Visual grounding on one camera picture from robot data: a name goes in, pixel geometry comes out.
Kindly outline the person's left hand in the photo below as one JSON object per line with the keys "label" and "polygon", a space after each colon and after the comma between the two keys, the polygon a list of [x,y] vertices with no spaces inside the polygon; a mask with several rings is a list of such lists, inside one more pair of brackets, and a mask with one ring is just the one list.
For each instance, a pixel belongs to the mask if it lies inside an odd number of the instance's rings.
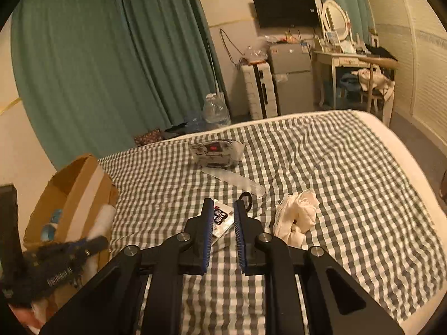
{"label": "person's left hand", "polygon": [[34,311],[31,308],[16,308],[9,306],[17,320],[33,334],[38,334],[41,328],[41,323],[35,317]]}

